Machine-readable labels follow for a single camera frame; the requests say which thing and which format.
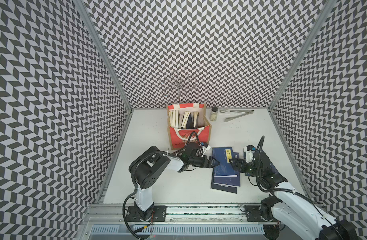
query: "metal tongs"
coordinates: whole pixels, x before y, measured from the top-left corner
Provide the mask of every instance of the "metal tongs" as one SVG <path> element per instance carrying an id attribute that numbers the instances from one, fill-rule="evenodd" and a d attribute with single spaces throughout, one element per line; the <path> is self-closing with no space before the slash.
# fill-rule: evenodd
<path id="1" fill-rule="evenodd" d="M 231 109 L 220 109 L 220 113 L 250 113 L 254 112 L 254 110 L 231 110 Z"/>
<path id="2" fill-rule="evenodd" d="M 226 109 L 226 110 L 220 110 L 219 112 L 220 113 L 244 113 L 244 114 L 241 114 L 241 115 L 238 115 L 238 116 L 235 116 L 235 117 L 230 117 L 230 118 L 225 118 L 224 119 L 224 122 L 229 122 L 233 119 L 252 114 L 254 112 L 254 110 L 228 110 L 228 109 Z"/>

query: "white table surface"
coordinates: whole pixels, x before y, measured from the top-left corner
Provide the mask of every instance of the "white table surface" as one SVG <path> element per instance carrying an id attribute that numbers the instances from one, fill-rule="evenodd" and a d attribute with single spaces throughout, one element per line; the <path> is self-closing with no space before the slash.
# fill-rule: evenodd
<path id="1" fill-rule="evenodd" d="M 211 147 L 231 146 L 234 152 L 239 152 L 240 157 L 243 157 L 243 147 L 256 146 L 262 135 L 265 135 L 263 150 L 277 170 L 298 192 L 303 193 L 267 109 L 254 109 L 253 114 L 230 122 L 223 122 L 225 118 L 238 114 L 218 113 L 217 121 L 211 121 L 209 145 Z M 210 117 L 209 109 L 206 111 L 206 116 Z M 170 149 L 166 119 L 165 109 L 134 110 L 108 190 L 104 196 L 104 204 L 121 204 L 133 191 L 128 167 L 138 156 L 153 145 L 164 151 Z M 211 155 L 211 150 L 207 151 L 205 155 Z M 241 174 L 241 187 L 238 187 L 238 194 L 211 189 L 211 174 L 212 169 L 204 168 L 182 173 L 165 170 L 152 186 L 153 201 L 158 204 L 260 203 L 268 196 L 268 193 L 263 193 L 258 187 L 251 185 L 244 174 Z"/>

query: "black and white patterned backdrop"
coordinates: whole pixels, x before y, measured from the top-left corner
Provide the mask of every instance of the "black and white patterned backdrop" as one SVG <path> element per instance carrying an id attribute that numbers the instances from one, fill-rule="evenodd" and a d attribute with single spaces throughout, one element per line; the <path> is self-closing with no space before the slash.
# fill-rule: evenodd
<path id="1" fill-rule="evenodd" d="M 367 0 L 340 0 L 274 114 L 316 201 L 367 239 Z"/>
<path id="2" fill-rule="evenodd" d="M 165 107 L 177 71 L 186 102 L 266 107 L 325 0 L 85 0 L 132 107 Z"/>
<path id="3" fill-rule="evenodd" d="M 73 237 L 126 115 L 71 0 L 1 0 L 0 239 Z"/>

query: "metal jewelry stand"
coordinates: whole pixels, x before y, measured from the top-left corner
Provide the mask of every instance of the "metal jewelry stand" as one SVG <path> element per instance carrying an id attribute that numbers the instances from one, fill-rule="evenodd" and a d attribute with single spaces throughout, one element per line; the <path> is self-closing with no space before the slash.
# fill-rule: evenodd
<path id="1" fill-rule="evenodd" d="M 192 76 L 191 75 L 187 75 L 186 76 L 186 79 L 188 80 L 191 80 L 192 79 Z M 163 86 L 166 86 L 167 83 L 171 83 L 173 84 L 173 87 L 172 88 L 165 88 L 164 91 L 165 91 L 165 94 L 164 96 L 167 97 L 168 94 L 169 94 L 169 90 L 174 90 L 176 89 L 178 91 L 178 103 L 182 103 L 182 98 L 185 94 L 184 90 L 195 90 L 195 89 L 198 89 L 198 85 L 193 85 L 192 88 L 188 88 L 188 87 L 185 87 L 184 84 L 185 84 L 185 76 L 184 77 L 179 77 L 178 76 L 178 72 L 172 72 L 171 73 L 171 76 L 170 78 L 160 78 L 160 83 L 163 85 Z"/>

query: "stack of books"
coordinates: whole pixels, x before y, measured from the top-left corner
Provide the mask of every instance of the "stack of books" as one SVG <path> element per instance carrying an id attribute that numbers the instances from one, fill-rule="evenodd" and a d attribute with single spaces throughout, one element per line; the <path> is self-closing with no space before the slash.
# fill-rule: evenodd
<path id="1" fill-rule="evenodd" d="M 237 187 L 241 186 L 239 172 L 235 171 L 229 160 L 239 158 L 239 153 L 233 152 L 232 147 L 213 147 L 213 157 L 219 161 L 219 165 L 213 168 L 211 188 L 226 192 L 237 193 Z"/>
<path id="2" fill-rule="evenodd" d="M 179 129 L 196 129 L 198 128 L 199 112 L 188 112 L 179 114 L 178 110 L 169 111 L 170 127 Z"/>

